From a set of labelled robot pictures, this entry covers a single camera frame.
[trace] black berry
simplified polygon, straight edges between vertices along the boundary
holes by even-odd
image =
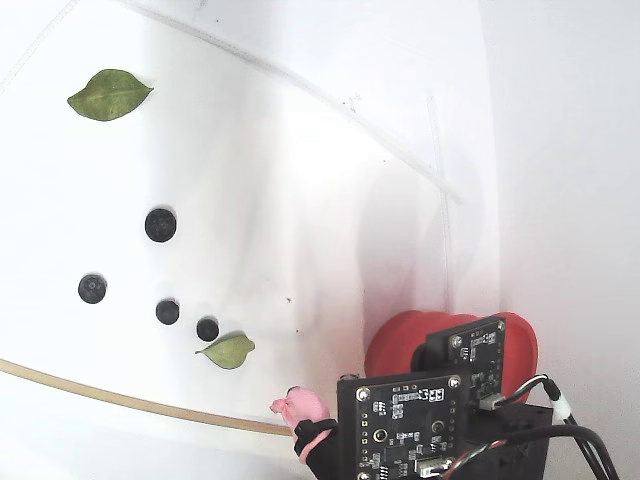
[[[154,242],[164,243],[176,233],[178,222],[176,216],[166,208],[151,210],[144,222],[144,231]]]
[[[216,322],[215,319],[213,319],[212,317],[204,317],[198,321],[196,332],[200,340],[204,340],[205,342],[213,342],[216,338],[218,338],[220,328],[218,327],[218,322]]]
[[[156,317],[160,323],[165,325],[173,325],[178,321],[180,316],[180,305],[173,299],[165,299],[156,305]]]
[[[90,273],[80,280],[78,295],[87,303],[99,303],[107,294],[107,281],[102,275]]]

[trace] dried leaf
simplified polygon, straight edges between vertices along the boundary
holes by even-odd
[[[242,365],[247,354],[255,348],[256,344],[249,340],[244,333],[241,333],[220,339],[196,353],[204,353],[219,367],[232,369]]]
[[[152,90],[129,72],[107,69],[96,73],[67,103],[83,117],[108,122],[138,108]]]

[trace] white connector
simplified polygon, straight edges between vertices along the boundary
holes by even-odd
[[[450,460],[444,460],[442,457],[418,460],[416,461],[416,473],[420,478],[439,478],[449,470],[451,463]]]
[[[496,403],[501,402],[502,400],[504,400],[504,395],[494,393],[493,395],[489,395],[488,397],[484,397],[483,399],[481,399],[478,408],[480,410],[493,412],[499,407],[499,405],[496,405]]]
[[[560,394],[560,398],[558,400],[551,401],[551,406],[553,407],[554,423],[564,422],[571,416],[571,406],[562,393]]]

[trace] red object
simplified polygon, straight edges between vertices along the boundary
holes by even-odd
[[[524,318],[510,312],[497,313],[507,326],[502,372],[502,394],[509,395],[536,374],[538,340]],[[475,315],[409,310],[385,323],[371,341],[364,360],[367,377],[411,371],[411,357],[431,332],[471,322]]]

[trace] mounting hole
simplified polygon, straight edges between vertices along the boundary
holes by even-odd
[[[442,433],[444,432],[444,422],[442,420],[436,420],[431,424],[431,431],[433,433]]]
[[[367,387],[358,387],[356,390],[356,400],[359,402],[366,402],[371,398],[371,390]]]
[[[380,428],[373,432],[373,439],[378,443],[382,443],[387,439],[387,435],[387,431]]]

